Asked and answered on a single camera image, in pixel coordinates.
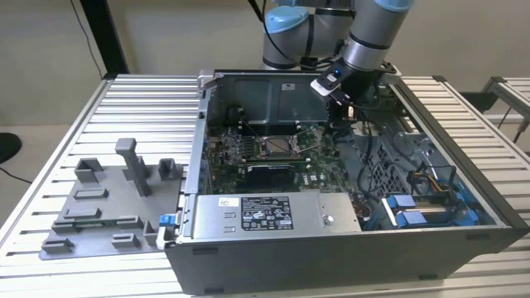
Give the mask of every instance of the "robotic arm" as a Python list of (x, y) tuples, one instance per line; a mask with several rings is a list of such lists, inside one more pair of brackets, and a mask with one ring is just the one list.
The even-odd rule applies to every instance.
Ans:
[[(340, 58), (311, 82), (311, 88), (328, 101), (328, 122), (354, 120), (351, 106), (382, 74), (383, 60), (414, 0), (276, 0), (279, 5), (316, 7), (307, 14), (302, 7), (280, 6), (264, 19), (263, 68), (291, 69), (302, 56), (328, 56), (342, 43)], [(357, 15), (353, 20), (350, 11)]]
[(311, 83), (322, 96), (340, 86), (351, 101), (365, 94), (413, 3), (414, 0), (355, 1), (357, 17), (342, 58)]

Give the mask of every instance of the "floor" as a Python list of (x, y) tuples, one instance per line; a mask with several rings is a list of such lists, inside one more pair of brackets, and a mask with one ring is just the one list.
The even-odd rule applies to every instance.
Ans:
[[(19, 154), (1, 167), (27, 180), (33, 180), (49, 155), (67, 133), (69, 125), (9, 126), (0, 132), (17, 134), (23, 140)], [(0, 172), (0, 226), (20, 201), (29, 185)]]

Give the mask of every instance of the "black cable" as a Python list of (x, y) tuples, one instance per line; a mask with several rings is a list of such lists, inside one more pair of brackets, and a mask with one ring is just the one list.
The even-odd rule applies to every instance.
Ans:
[(359, 173), (357, 175), (357, 187), (359, 188), (361, 192), (363, 193), (365, 196), (367, 197), (374, 197), (367, 190), (363, 189), (363, 185), (361, 183), (361, 179), (363, 177), (363, 173), (366, 170), (367, 163), (370, 161), (370, 157), (373, 155), (373, 145), (374, 145), (374, 135), (373, 135), (373, 129), (370, 127), (370, 122), (366, 121), (367, 123), (367, 132), (369, 132), (369, 139), (367, 139), (367, 146), (366, 146), (366, 153), (363, 157), (363, 166), (361, 167)]
[(29, 181), (29, 180), (25, 180), (25, 179), (20, 178), (20, 177), (16, 177), (16, 176), (15, 176), (12, 173), (9, 173), (3, 167), (0, 167), (0, 171), (3, 171), (11, 178), (15, 178), (16, 180), (20, 180), (20, 181), (23, 181), (23, 182), (25, 182), (25, 183), (29, 183), (29, 184), (33, 183), (33, 182)]
[(248, 0), (248, 4), (252, 7), (254, 13), (256, 14), (258, 20), (263, 23), (262, 12), (259, 11), (259, 6), (256, 0)]
[(286, 151), (287, 153), (290, 152), (286, 148), (282, 148), (280, 146), (278, 146), (275, 143), (271, 143), (271, 141), (268, 141), (268, 144), (275, 146), (276, 148), (282, 149), (283, 151)]
[(331, 59), (335, 57), (335, 55), (316, 61), (316, 66), (308, 66), (308, 65), (303, 65), (302, 63), (296, 62), (292, 58), (290, 58), (283, 51), (280, 50), (280, 48), (278, 47), (276, 43), (272, 40), (271, 34), (268, 32), (268, 28), (267, 28), (267, 22), (266, 22), (266, 7), (267, 7), (267, 0), (263, 0), (263, 5), (262, 5), (262, 19), (263, 19), (263, 30), (264, 30), (264, 34), (267, 35), (267, 39), (270, 40), (272, 47), (276, 49), (276, 51), (282, 54), (283, 58), (286, 58), (288, 61), (292, 62), (292, 64), (295, 66), (303, 66), (304, 68), (312, 69), (312, 70), (318, 70), (319, 68), (327, 67), (331, 65)]
[(517, 141), (519, 140), (519, 137), (521, 137), (521, 132), (517, 132), (515, 138), (514, 138), (514, 143), (517, 143)]
[(498, 123), (498, 126), (497, 126), (498, 129), (501, 128), (502, 124), (505, 123), (505, 120), (506, 120), (507, 114), (510, 114), (510, 111), (511, 111), (511, 107), (507, 108), (505, 117), (501, 119), (501, 122)]
[(96, 58), (95, 58), (94, 52), (92, 52), (91, 40), (88, 39), (88, 34), (87, 34), (87, 31), (84, 30), (84, 27), (83, 27), (80, 15), (79, 15), (78, 10), (76, 10), (76, 8), (75, 8), (73, 0), (69, 0), (69, 3), (72, 4), (72, 9), (73, 9), (73, 13), (75, 13), (75, 18), (78, 19), (78, 22), (79, 22), (79, 24), (80, 24), (84, 37), (87, 38), (88, 51), (91, 52), (92, 61), (94, 61), (94, 64), (95, 64), (95, 66), (96, 66), (96, 68), (98, 68), (99, 79), (103, 79), (102, 69), (99, 68), (99, 65), (98, 65), (98, 62), (96, 62)]

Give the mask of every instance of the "sticker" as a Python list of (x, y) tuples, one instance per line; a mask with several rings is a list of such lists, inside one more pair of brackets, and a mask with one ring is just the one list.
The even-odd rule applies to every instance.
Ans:
[(288, 197), (243, 197), (242, 227), (244, 231), (292, 230)]
[(219, 198), (219, 207), (239, 207), (239, 198), (238, 197), (220, 197)]
[(295, 89), (295, 84), (294, 83), (288, 83), (288, 84), (282, 84), (282, 90), (294, 90)]

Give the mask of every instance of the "blue latch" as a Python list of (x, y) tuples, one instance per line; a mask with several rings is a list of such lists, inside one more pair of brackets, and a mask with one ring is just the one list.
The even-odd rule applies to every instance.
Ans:
[(427, 223), (423, 214), (419, 211), (405, 211), (398, 213), (397, 222), (399, 228), (411, 228)]
[(175, 227), (175, 223), (176, 223), (176, 215), (175, 214), (160, 215), (160, 218), (158, 219), (159, 227)]
[(413, 196), (409, 194), (393, 194), (387, 198), (390, 208), (415, 208)]

